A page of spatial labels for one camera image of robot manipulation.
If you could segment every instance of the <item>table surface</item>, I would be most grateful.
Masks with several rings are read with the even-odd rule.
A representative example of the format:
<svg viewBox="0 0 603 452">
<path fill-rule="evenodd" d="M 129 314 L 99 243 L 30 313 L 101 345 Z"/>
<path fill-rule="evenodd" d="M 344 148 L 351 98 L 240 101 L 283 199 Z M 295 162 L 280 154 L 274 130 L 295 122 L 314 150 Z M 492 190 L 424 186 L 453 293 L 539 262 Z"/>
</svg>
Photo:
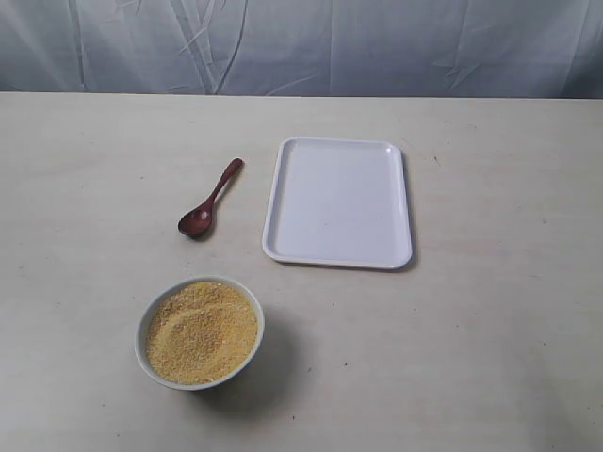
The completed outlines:
<svg viewBox="0 0 603 452">
<path fill-rule="evenodd" d="M 405 270 L 264 255 L 292 136 L 401 146 Z M 2 450 L 603 450 L 603 102 L 3 93 L 0 137 Z M 235 156 L 215 232 L 181 236 Z M 265 342 L 185 394 L 134 332 L 206 273 L 252 289 Z"/>
</svg>

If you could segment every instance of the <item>white backdrop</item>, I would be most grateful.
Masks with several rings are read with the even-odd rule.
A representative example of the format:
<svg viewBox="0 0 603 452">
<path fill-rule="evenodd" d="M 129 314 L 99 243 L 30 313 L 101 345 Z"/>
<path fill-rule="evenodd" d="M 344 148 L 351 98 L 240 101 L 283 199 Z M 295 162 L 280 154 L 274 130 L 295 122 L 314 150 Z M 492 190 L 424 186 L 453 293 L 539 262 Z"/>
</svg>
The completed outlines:
<svg viewBox="0 0 603 452">
<path fill-rule="evenodd" d="M 0 90 L 603 97 L 603 0 L 0 0 Z"/>
</svg>

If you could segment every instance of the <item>bowl rim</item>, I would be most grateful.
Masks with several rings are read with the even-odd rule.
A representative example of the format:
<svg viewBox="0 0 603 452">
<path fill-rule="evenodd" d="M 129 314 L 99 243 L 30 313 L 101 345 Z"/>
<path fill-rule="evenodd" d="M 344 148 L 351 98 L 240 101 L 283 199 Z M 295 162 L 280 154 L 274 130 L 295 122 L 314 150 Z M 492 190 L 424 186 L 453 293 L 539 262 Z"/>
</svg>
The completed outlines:
<svg viewBox="0 0 603 452">
<path fill-rule="evenodd" d="M 225 376 L 223 376 L 219 379 L 216 379 L 214 381 L 210 381 L 208 383 L 202 383 L 202 384 L 175 383 L 173 381 L 169 381 L 168 379 L 164 379 L 164 378 L 160 377 L 149 364 L 147 357 L 146 357 L 147 330 L 148 330 L 149 324 L 151 323 L 151 320 L 155 316 L 155 311 L 158 309 L 159 305 L 161 304 L 161 302 L 164 299 L 166 299 L 170 295 L 173 295 L 173 294 L 179 292 L 180 290 L 184 289 L 188 285 L 191 285 L 194 283 L 202 283 L 202 282 L 224 283 L 224 284 L 229 285 L 230 287 L 234 288 L 235 290 L 239 291 L 243 296 L 245 296 L 245 298 L 248 300 L 248 302 L 253 307 L 253 313 L 255 314 L 255 319 L 257 321 L 257 334 L 255 335 L 255 343 L 253 344 L 252 349 L 250 350 L 249 354 L 247 355 L 247 358 L 245 358 L 245 360 L 240 365 L 238 365 L 234 370 L 232 370 L 230 373 L 226 374 Z M 182 282 L 179 282 L 179 283 L 173 285 L 172 287 L 168 288 L 167 290 L 165 290 L 161 294 L 159 294 L 157 297 L 155 297 L 153 299 L 153 301 L 151 301 L 149 304 L 147 304 L 147 306 L 145 307 L 145 309 L 142 313 L 142 316 L 140 317 L 140 320 L 139 320 L 139 323 L 138 323 L 138 326 L 136 329 L 136 336 L 134 339 L 134 351 L 136 353 L 136 357 L 140 364 L 140 367 L 142 367 L 142 370 L 144 370 L 144 372 L 149 377 L 151 377 L 151 379 L 154 379 L 157 383 L 162 384 L 163 386 L 166 386 L 168 388 L 176 389 L 176 390 L 180 390 L 180 391 L 201 391 L 203 389 L 209 389 L 209 388 L 213 388 L 214 386 L 218 386 L 219 384 L 224 383 L 228 379 L 231 379 L 236 374 L 238 374 L 241 370 L 243 370 L 243 368 L 252 360 L 253 356 L 257 352 L 257 349 L 259 349 L 259 347 L 260 347 L 260 343 L 262 342 L 262 338 L 264 337 L 265 323 L 266 322 L 265 322 L 264 311 L 262 310 L 262 306 L 260 305 L 259 301 L 255 297 L 253 292 L 251 290 L 249 290 L 249 288 L 247 288 L 242 283 L 240 283 L 232 278 L 225 277 L 225 276 L 201 275 L 201 276 L 190 278 L 188 280 L 185 280 L 185 281 L 182 281 Z"/>
</svg>

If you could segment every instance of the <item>brown spoon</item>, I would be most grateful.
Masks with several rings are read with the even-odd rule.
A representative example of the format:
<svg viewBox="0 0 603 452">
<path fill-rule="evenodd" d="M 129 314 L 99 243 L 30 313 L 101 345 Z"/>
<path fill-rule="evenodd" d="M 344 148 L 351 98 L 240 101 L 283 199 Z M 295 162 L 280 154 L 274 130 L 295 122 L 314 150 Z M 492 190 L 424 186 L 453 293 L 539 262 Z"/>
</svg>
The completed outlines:
<svg viewBox="0 0 603 452">
<path fill-rule="evenodd" d="M 212 191 L 209 198 L 207 198 L 203 204 L 196 209 L 191 210 L 178 222 L 178 231 L 189 237 L 196 237 L 203 234 L 211 227 L 212 213 L 214 210 L 214 202 L 220 193 L 220 190 L 226 185 L 228 180 L 233 177 L 239 168 L 243 166 L 243 161 L 240 158 L 236 158 L 222 174 L 216 188 Z"/>
</svg>

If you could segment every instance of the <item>tray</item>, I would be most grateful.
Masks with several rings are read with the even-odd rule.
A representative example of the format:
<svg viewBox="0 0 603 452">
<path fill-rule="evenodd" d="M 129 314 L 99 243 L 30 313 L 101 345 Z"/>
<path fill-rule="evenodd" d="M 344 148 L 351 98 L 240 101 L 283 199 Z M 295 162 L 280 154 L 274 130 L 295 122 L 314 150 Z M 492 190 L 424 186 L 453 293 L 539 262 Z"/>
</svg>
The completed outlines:
<svg viewBox="0 0 603 452">
<path fill-rule="evenodd" d="M 286 140 L 262 246 L 279 262 L 404 266 L 413 251 L 401 150 L 381 141 Z"/>
</svg>

